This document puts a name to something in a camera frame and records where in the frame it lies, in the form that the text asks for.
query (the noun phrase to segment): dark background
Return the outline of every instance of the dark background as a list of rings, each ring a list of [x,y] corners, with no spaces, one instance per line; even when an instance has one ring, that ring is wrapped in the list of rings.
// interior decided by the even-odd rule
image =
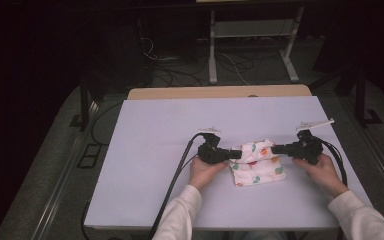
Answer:
[[[135,19],[143,16],[135,13],[72,11],[128,2],[0,1],[0,223],[60,106],[81,80],[96,100],[108,89],[146,87],[152,65],[142,54],[141,34],[160,38],[184,24],[195,30],[187,39],[173,36],[174,45],[193,49],[194,38],[208,33],[205,12],[151,14],[138,29]],[[316,70],[332,72],[356,59],[384,91],[384,1],[313,2],[298,35],[327,37]]]

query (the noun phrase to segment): hand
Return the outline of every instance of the hand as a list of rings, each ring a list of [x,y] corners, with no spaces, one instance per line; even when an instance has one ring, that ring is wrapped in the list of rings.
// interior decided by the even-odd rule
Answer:
[[[307,172],[308,176],[313,181],[320,184],[322,188],[332,197],[336,198],[342,193],[348,191],[348,188],[339,179],[335,167],[333,166],[332,159],[322,153],[318,157],[318,160],[319,162],[316,165],[311,165],[307,161],[292,158],[292,161],[296,165],[303,168]]]
[[[191,163],[191,175],[189,185],[194,186],[198,191],[202,192],[218,172],[225,169],[229,165],[228,162],[210,165],[203,162],[199,157],[195,157]]]

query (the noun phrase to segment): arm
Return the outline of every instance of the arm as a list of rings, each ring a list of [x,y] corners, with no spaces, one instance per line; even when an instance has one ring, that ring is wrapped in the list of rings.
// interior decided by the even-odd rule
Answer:
[[[179,197],[167,205],[153,239],[191,239],[192,223],[201,208],[200,192],[227,165],[227,162],[209,165],[198,157],[194,158],[191,163],[189,184]]]
[[[294,158],[292,161],[335,198],[329,209],[338,219],[347,239],[384,239],[384,217],[365,205],[339,180],[329,156],[321,154],[316,165],[301,159]]]

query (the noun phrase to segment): white clip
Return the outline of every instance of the white clip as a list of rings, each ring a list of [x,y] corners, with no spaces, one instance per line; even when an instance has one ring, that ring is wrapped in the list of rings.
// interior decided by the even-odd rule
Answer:
[[[333,118],[331,118],[330,120],[326,120],[326,121],[317,121],[317,122],[308,122],[308,123],[301,122],[301,124],[297,127],[297,131],[307,130],[310,128],[316,128],[316,127],[320,127],[323,125],[332,124],[334,122],[335,121],[333,120]]]
[[[213,133],[213,134],[221,133],[221,131],[217,130],[214,126],[211,128],[200,128],[200,129],[198,129],[198,132],[199,133]]]

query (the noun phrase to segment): person's right hand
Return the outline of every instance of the person's right hand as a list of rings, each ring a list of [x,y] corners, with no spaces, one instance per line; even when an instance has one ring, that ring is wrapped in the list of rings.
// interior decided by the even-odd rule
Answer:
[[[307,172],[308,176],[316,183],[320,184],[322,188],[332,197],[336,198],[342,193],[348,191],[348,188],[339,179],[332,159],[322,153],[318,157],[318,160],[319,161],[316,165],[312,165],[302,159],[292,158],[292,161],[296,165],[303,168]]]

